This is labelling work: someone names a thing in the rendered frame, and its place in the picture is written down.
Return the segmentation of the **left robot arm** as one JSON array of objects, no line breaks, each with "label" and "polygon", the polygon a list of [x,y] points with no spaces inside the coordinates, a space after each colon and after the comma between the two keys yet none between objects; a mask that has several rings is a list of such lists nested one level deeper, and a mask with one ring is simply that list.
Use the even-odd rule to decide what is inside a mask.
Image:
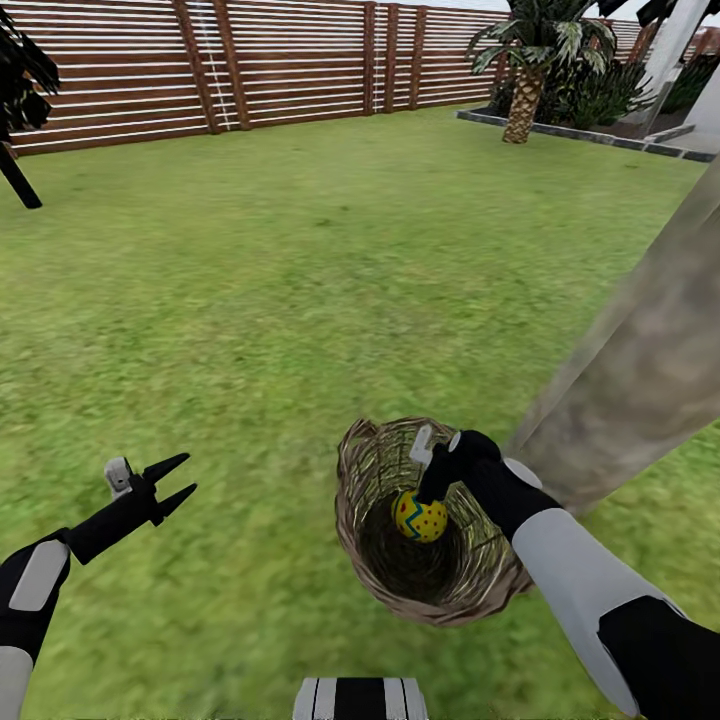
[{"label": "left robot arm", "polygon": [[157,503],[155,483],[190,456],[181,453],[155,463],[142,477],[133,475],[126,457],[111,459],[104,474],[113,503],[74,529],[62,527],[43,537],[0,566],[0,720],[20,720],[59,587],[69,576],[71,553],[86,565],[147,521],[155,527],[163,523],[197,484]]}]

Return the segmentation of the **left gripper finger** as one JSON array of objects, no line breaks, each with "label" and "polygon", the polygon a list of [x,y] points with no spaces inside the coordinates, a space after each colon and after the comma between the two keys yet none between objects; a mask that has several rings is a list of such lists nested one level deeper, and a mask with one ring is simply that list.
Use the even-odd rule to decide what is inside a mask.
[{"label": "left gripper finger", "polygon": [[167,473],[170,473],[175,467],[178,467],[181,463],[184,463],[190,456],[190,453],[181,453],[180,455],[175,455],[175,457],[171,457],[171,459],[166,459],[165,461],[161,461],[160,463],[155,463],[154,465],[151,465],[144,470],[142,477],[149,485],[149,487],[153,490],[153,493],[156,493],[157,490],[155,487],[155,483],[157,481],[160,481]]},{"label": "left gripper finger", "polygon": [[158,506],[163,512],[163,517],[168,517],[190,494],[193,494],[196,488],[197,484],[193,483],[190,487],[184,488],[181,492],[159,503]]}]

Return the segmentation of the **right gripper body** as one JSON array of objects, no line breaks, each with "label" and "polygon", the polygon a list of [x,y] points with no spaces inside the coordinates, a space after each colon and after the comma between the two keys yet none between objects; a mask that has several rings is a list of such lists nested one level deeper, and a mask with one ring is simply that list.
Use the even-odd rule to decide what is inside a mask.
[{"label": "right gripper body", "polygon": [[430,446],[429,449],[433,453],[433,460],[427,470],[422,470],[416,486],[422,494],[431,496],[438,502],[446,502],[448,495],[451,493],[450,486],[455,483],[454,478],[450,478],[446,474],[446,470],[442,470],[442,466],[440,466],[442,448],[444,448],[444,443],[440,441]]}]

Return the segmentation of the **easter egg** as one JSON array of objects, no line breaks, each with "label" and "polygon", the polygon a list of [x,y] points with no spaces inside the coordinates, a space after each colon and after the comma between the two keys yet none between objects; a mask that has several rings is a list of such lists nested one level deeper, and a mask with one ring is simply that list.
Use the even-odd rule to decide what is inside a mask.
[{"label": "easter egg", "polygon": [[432,506],[421,504],[414,498],[420,493],[417,487],[401,493],[390,502],[391,515],[398,531],[422,544],[435,542],[447,531],[447,504],[435,500]]}]

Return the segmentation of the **wicker basket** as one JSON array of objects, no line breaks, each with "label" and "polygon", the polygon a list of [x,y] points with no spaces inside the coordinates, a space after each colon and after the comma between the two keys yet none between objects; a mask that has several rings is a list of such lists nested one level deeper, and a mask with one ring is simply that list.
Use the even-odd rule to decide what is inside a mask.
[{"label": "wicker basket", "polygon": [[[436,629],[460,629],[504,612],[518,593],[534,595],[539,588],[464,483],[450,486],[445,544],[444,536],[428,544],[413,541],[395,527],[389,502],[412,490],[401,485],[411,482],[415,470],[405,460],[412,445],[407,432],[424,426],[448,438],[463,430],[414,416],[379,427],[358,419],[351,426],[337,447],[336,532],[359,581],[388,609]],[[387,462],[390,456],[396,461]],[[478,543],[471,538],[476,527],[484,538]]]}]

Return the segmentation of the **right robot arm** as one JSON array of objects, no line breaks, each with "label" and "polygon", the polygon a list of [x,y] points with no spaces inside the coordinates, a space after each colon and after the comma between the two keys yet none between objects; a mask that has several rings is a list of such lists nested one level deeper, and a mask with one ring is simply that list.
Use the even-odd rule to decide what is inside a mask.
[{"label": "right robot arm", "polygon": [[613,555],[491,438],[462,430],[431,446],[432,431],[416,432],[408,450],[422,470],[414,499],[446,502],[464,483],[607,698],[630,717],[720,720],[720,635]]}]

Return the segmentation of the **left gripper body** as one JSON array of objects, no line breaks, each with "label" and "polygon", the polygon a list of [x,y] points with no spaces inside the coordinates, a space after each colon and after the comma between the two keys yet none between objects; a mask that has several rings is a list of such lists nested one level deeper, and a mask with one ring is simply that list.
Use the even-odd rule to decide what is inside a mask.
[{"label": "left gripper body", "polygon": [[153,490],[138,473],[129,478],[132,491],[93,515],[110,544],[114,545],[137,527],[152,521],[163,523],[163,512]]}]

